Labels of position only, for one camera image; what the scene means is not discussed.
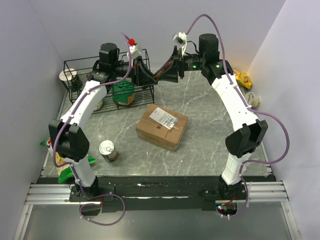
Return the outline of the red black utility knife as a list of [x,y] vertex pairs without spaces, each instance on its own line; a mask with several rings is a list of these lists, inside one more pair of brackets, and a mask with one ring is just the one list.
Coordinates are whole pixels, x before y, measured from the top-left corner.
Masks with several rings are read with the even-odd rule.
[[171,65],[173,64],[173,60],[168,60],[158,71],[156,71],[153,75],[153,78],[156,81],[160,80],[160,77],[166,73],[167,70],[171,68]]

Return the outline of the brown cardboard express box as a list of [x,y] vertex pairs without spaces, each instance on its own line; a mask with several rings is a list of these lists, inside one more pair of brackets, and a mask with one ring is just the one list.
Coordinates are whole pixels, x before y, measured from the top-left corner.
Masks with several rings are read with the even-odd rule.
[[137,136],[158,147],[176,151],[187,128],[186,115],[150,104],[136,126]]

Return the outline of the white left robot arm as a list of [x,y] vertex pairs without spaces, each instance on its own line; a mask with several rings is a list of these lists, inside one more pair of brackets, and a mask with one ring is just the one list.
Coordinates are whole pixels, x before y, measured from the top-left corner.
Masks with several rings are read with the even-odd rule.
[[136,86],[155,84],[153,73],[144,64],[142,48],[130,39],[127,43],[128,61],[120,61],[120,50],[114,43],[104,43],[82,92],[60,119],[48,125],[52,161],[55,167],[68,166],[73,173],[76,189],[87,201],[99,195],[98,178],[89,164],[90,143],[84,128],[98,103],[115,84],[130,78]]

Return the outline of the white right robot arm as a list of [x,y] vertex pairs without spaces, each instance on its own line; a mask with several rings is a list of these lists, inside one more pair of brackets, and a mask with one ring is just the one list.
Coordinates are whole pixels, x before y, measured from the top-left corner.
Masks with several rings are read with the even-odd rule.
[[249,110],[232,67],[220,53],[222,44],[215,34],[200,35],[194,54],[186,53],[188,41],[184,32],[175,34],[172,40],[177,44],[172,55],[153,77],[156,81],[176,83],[186,71],[200,71],[220,97],[233,127],[233,133],[225,139],[228,158],[218,183],[219,195],[228,200],[243,190],[243,163],[261,144],[268,124]]

